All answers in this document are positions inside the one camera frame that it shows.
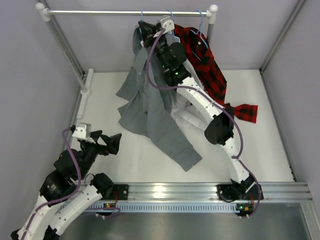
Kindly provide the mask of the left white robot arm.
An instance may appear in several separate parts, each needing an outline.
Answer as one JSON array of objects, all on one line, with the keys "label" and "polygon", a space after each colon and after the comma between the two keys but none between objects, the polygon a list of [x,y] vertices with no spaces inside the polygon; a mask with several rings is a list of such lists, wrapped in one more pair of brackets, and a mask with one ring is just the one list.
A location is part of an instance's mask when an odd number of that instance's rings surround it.
[{"label": "left white robot arm", "polygon": [[55,161],[54,171],[44,180],[36,204],[26,223],[13,231],[13,240],[57,240],[65,229],[89,206],[103,199],[116,199],[114,182],[105,174],[97,173],[83,191],[82,180],[98,156],[117,155],[122,134],[112,136],[102,130],[91,132],[89,124],[71,126],[67,132],[80,143],[80,150],[72,149],[65,140],[66,150]]}]

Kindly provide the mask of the light blue hanger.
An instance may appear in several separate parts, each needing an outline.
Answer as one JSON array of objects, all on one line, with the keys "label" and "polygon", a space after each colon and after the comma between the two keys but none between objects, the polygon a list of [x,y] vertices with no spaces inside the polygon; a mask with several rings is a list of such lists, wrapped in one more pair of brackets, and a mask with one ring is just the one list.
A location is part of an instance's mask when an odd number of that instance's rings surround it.
[{"label": "light blue hanger", "polygon": [[[140,20],[140,21],[143,23],[143,22],[144,22],[144,14],[143,14],[143,9],[142,9],[142,8],[140,9],[140,15],[141,15],[141,20]],[[140,31],[140,35],[141,35],[140,44],[141,44],[141,46],[143,47],[145,41],[144,41],[144,35],[143,35],[143,31],[142,31],[142,28],[141,28],[141,27],[139,27],[139,31]]]}]

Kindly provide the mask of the grey shirt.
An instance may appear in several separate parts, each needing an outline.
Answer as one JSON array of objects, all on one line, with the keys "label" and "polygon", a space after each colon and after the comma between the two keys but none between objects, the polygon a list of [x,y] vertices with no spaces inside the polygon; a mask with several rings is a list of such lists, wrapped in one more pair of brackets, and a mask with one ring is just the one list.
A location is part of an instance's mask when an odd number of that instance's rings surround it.
[{"label": "grey shirt", "polygon": [[135,54],[131,69],[116,93],[128,101],[118,108],[119,124],[126,130],[149,138],[152,143],[175,161],[184,171],[189,171],[202,157],[187,140],[171,116],[174,90],[160,90],[165,87],[161,64],[152,55],[149,73],[146,64],[150,50],[141,45],[142,34],[136,28],[132,37],[132,50]]}]

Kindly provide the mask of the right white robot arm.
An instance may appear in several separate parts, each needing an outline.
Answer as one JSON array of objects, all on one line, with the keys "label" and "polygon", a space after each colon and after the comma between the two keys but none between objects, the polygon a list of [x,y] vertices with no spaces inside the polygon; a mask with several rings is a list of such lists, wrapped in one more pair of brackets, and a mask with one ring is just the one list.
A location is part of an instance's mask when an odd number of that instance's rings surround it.
[{"label": "right white robot arm", "polygon": [[219,185],[218,196],[225,202],[235,200],[260,201],[262,189],[254,174],[240,160],[243,148],[237,148],[234,129],[239,129],[230,109],[216,103],[185,68],[185,47],[179,43],[167,43],[166,34],[174,29],[171,19],[156,24],[139,21],[142,45],[150,48],[149,57],[155,55],[160,62],[166,86],[162,90],[176,90],[202,114],[207,127],[204,136],[213,145],[219,145],[229,157],[230,184]]}]

